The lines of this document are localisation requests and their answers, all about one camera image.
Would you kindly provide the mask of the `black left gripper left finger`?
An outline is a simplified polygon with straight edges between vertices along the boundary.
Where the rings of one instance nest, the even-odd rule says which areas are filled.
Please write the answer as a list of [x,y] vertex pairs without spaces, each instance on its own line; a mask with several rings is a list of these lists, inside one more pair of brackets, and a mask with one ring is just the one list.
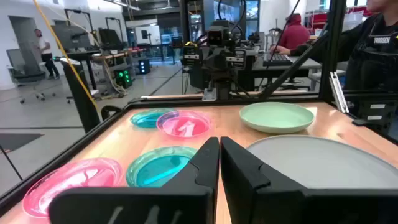
[[77,187],[50,203],[51,224],[215,224],[220,143],[210,137],[159,188]]

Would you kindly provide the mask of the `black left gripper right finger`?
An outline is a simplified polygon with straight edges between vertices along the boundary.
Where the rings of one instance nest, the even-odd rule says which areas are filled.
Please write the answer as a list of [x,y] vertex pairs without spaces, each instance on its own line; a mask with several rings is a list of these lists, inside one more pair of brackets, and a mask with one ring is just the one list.
[[397,189],[311,189],[221,138],[232,224],[398,224]]

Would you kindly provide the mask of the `teal translucent plastic plate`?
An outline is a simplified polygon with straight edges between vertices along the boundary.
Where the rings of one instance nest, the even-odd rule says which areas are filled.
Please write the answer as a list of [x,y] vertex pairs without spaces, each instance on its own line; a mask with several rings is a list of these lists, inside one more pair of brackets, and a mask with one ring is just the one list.
[[157,127],[157,120],[166,113],[173,111],[172,108],[157,108],[141,111],[130,118],[130,122],[138,128],[153,129]]
[[149,151],[127,168],[125,179],[130,187],[161,187],[177,175],[196,154],[187,146],[167,146]]

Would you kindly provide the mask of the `pink translucent plastic plate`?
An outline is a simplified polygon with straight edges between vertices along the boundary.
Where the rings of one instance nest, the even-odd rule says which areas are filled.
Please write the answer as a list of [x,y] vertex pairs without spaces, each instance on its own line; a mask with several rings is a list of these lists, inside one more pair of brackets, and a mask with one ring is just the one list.
[[161,115],[156,121],[157,129],[173,138],[196,138],[211,129],[211,120],[206,114],[193,110],[173,110]]
[[75,187],[114,187],[122,177],[114,159],[92,158],[66,164],[38,180],[25,194],[22,208],[29,216],[47,218],[51,201],[64,190]]

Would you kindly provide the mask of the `black keyboard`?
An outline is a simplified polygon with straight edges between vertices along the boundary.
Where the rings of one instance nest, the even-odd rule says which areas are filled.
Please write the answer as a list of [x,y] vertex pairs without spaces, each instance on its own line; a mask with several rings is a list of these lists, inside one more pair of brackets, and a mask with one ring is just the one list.
[[291,59],[284,54],[279,54],[279,53],[266,53],[264,55],[264,61],[263,61],[263,66],[290,66],[292,65],[293,62]]

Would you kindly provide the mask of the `person's hand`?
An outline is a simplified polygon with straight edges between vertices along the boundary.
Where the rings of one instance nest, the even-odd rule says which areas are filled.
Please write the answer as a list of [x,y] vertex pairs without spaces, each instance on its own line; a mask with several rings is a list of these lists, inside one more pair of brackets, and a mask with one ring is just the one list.
[[283,46],[279,46],[279,45],[273,45],[270,49],[269,49],[270,53],[278,53],[278,54],[284,54],[284,55],[290,55],[290,49],[287,49]]

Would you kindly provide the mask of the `large grey plate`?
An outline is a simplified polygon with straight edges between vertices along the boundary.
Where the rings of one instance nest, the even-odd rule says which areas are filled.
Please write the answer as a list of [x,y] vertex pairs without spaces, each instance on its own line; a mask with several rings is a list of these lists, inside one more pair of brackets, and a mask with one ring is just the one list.
[[353,146],[313,136],[282,135],[246,148],[311,189],[397,189],[398,169]]

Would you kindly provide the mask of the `computer tower blue lights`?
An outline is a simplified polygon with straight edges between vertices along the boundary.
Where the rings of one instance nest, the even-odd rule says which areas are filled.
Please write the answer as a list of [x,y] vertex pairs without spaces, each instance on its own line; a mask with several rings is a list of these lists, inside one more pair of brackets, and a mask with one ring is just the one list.
[[138,69],[140,75],[145,75],[150,73],[150,60],[149,59],[140,60]]

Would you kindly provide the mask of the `person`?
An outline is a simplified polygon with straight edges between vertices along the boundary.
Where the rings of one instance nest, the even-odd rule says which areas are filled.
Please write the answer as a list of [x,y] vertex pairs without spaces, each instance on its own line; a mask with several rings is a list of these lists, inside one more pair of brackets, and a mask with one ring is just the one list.
[[42,59],[43,63],[45,64],[47,71],[49,72],[49,78],[50,79],[51,78],[59,79],[60,74],[59,74],[57,67],[55,66],[55,64],[53,62],[53,55],[52,55],[51,46],[50,46],[49,41],[43,37],[41,30],[34,29],[34,33],[35,33],[36,37],[38,38],[38,47],[37,48],[40,51],[41,59]]
[[279,39],[278,46],[295,49],[310,40],[310,32],[302,25],[302,16],[299,13],[293,13],[286,21],[287,27]]
[[347,62],[344,90],[398,91],[398,0],[367,0],[372,15],[341,33],[338,62]]

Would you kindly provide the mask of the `grey desk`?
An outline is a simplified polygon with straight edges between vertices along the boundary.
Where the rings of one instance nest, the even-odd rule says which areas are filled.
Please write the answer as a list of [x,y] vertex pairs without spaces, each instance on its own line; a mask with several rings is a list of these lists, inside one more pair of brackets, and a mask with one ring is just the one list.
[[[252,66],[252,76],[254,78],[254,88],[267,86],[268,82],[276,81],[289,66],[263,66],[263,57],[258,57]],[[283,84],[278,90],[311,90],[309,75],[312,72],[321,70],[322,65],[312,59],[305,61],[300,68]]]

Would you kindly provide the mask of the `computer tower green lights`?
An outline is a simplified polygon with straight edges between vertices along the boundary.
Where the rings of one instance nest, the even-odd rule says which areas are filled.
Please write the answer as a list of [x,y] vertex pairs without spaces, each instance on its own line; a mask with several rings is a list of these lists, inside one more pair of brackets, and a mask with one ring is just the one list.
[[127,89],[132,85],[132,73],[130,67],[115,70],[114,76],[116,84],[123,87],[124,89]]

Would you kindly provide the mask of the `red storage rack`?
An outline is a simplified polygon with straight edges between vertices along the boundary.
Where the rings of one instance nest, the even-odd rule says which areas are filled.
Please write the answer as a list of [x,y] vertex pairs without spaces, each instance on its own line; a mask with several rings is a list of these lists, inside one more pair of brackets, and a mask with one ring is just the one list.
[[314,34],[317,29],[323,29],[328,19],[328,10],[308,11],[304,16],[304,26]]

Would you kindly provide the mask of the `dark computer monitor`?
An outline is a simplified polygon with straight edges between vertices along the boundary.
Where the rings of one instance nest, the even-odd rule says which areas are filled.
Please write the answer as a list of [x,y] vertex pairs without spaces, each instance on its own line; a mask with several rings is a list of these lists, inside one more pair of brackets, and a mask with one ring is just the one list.
[[52,29],[65,49],[91,47],[88,33],[80,27],[54,25]]
[[115,30],[98,29],[98,33],[103,47],[121,47],[123,45]]

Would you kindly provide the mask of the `wooden top desk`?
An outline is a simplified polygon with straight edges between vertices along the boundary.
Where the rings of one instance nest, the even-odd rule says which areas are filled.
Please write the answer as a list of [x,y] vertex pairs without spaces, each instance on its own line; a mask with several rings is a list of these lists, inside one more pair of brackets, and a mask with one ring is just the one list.
[[93,69],[94,64],[101,66],[100,71],[103,72],[103,80],[106,85],[106,91],[108,93],[115,92],[110,81],[115,81],[114,71],[124,69],[127,67],[131,68],[132,80],[134,80],[135,66],[138,65],[140,60],[146,58],[142,56],[145,49],[134,47],[127,48],[112,54],[111,52],[101,53],[99,50],[82,51],[82,52],[69,52],[67,55],[76,61],[85,62],[88,72],[88,84],[93,90],[98,90],[97,83],[100,78],[95,78],[95,72]]

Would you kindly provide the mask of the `black box white labels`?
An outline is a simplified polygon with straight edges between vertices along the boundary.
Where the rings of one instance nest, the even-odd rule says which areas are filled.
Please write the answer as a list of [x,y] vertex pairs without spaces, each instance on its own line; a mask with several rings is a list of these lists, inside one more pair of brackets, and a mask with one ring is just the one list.
[[397,100],[360,101],[353,109],[360,125],[375,132],[387,134],[398,109]]

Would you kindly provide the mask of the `black pole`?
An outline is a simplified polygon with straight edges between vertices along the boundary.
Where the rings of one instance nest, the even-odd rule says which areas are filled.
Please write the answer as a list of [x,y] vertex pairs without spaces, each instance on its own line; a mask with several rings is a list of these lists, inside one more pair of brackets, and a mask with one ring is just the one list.
[[100,124],[100,117],[87,84],[83,65],[73,59],[69,61],[70,63],[65,57],[60,59],[83,129],[87,133]]

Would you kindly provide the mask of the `grey office chair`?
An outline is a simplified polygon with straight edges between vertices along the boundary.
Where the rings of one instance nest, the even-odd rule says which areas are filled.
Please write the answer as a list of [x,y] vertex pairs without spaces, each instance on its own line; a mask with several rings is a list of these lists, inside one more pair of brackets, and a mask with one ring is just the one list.
[[19,103],[24,104],[27,97],[35,96],[40,101],[45,101],[45,95],[37,89],[37,86],[47,78],[37,61],[36,56],[29,48],[6,50],[11,65],[8,67],[11,79],[16,86],[29,87],[32,91],[22,95]]

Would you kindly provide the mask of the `silver metal bracket strip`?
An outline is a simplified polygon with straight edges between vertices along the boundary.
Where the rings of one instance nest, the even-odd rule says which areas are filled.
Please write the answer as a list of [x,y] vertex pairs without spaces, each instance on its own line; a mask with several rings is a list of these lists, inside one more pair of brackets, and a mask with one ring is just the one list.
[[330,80],[331,90],[333,92],[333,97],[335,99],[335,103],[338,107],[338,110],[342,113],[349,113],[349,108],[346,103],[345,96],[343,94],[343,90],[341,88],[337,73],[331,72],[329,80]]

